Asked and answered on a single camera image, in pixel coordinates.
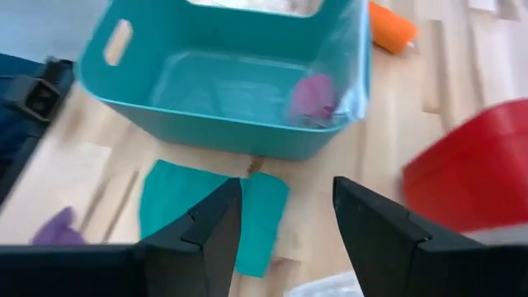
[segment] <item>purple fabric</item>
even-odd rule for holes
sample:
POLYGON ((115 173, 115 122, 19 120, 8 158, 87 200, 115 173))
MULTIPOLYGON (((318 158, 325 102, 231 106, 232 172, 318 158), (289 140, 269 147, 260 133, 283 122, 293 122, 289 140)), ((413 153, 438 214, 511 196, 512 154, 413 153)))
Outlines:
POLYGON ((72 223, 73 209, 66 207, 40 227, 31 243, 35 245, 86 244, 83 236, 70 227, 72 223))

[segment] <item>teal fabric piece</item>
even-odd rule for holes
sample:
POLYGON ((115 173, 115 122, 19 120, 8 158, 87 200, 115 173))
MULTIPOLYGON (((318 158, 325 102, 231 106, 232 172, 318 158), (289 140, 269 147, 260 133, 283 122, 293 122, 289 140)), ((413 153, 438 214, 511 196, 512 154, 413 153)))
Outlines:
MULTIPOLYGON (((185 214, 228 176, 158 160, 144 181, 139 206, 141 238, 185 214)), ((241 179, 242 232, 236 269, 246 276, 266 274, 285 208, 288 186, 265 173, 241 179)))

